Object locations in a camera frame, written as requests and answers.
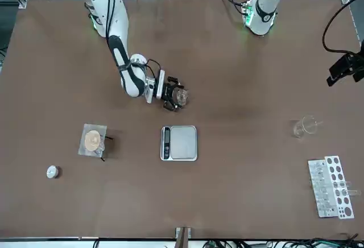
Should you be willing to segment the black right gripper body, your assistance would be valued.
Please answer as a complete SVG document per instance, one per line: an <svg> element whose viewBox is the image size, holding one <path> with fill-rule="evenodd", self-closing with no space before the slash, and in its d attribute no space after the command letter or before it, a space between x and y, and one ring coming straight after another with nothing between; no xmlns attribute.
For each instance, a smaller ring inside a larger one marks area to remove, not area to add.
<svg viewBox="0 0 364 248"><path fill-rule="evenodd" d="M173 102L174 89L175 89L175 85L165 82L162 87L161 99L163 101Z"/></svg>

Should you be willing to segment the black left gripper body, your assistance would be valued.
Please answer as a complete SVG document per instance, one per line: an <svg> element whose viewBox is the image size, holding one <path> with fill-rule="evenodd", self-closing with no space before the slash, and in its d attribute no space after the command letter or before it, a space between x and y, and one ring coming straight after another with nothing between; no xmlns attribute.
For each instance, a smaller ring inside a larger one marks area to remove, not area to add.
<svg viewBox="0 0 364 248"><path fill-rule="evenodd" d="M363 70L363 49L361 49L359 52L357 52L355 55L353 55L353 59L355 60L355 62L353 63L353 70L355 72L359 72Z"/></svg>

